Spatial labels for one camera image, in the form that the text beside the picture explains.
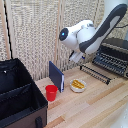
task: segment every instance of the red cup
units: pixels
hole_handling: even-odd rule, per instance
[[[46,97],[48,101],[54,101],[58,88],[55,85],[47,85],[45,87]]]

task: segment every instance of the dark blue book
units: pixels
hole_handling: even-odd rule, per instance
[[[49,61],[49,78],[60,92],[64,91],[64,74],[51,61]]]

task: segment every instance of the wooden table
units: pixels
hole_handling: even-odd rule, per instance
[[[48,102],[45,128],[109,128],[128,102],[128,79],[118,77],[106,85],[79,67],[63,73],[64,92],[58,91],[55,101]],[[72,79],[85,81],[86,90],[73,92],[69,86]],[[46,97],[45,87],[53,83],[44,78],[36,84]]]

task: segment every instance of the black container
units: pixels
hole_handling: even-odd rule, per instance
[[[48,102],[19,59],[0,62],[0,128],[42,128]]]

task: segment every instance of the bag handle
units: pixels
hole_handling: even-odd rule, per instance
[[[36,118],[35,123],[36,123],[36,128],[43,128],[43,122],[40,116]]]

